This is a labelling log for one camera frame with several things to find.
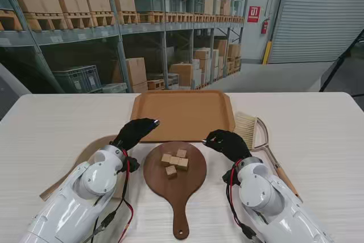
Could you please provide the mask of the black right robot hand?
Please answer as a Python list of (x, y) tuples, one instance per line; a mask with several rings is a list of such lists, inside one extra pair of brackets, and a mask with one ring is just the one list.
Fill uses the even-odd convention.
[(215, 130), (202, 140), (203, 144), (224, 154), (232, 162), (251, 157), (245, 141), (236, 133), (226, 130)]

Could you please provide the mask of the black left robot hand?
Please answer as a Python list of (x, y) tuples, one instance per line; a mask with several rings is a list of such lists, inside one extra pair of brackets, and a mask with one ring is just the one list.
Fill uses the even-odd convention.
[(117, 137), (110, 142), (112, 146), (129, 151), (136, 146), (142, 138), (159, 126), (159, 120), (140, 118), (131, 120), (120, 130)]

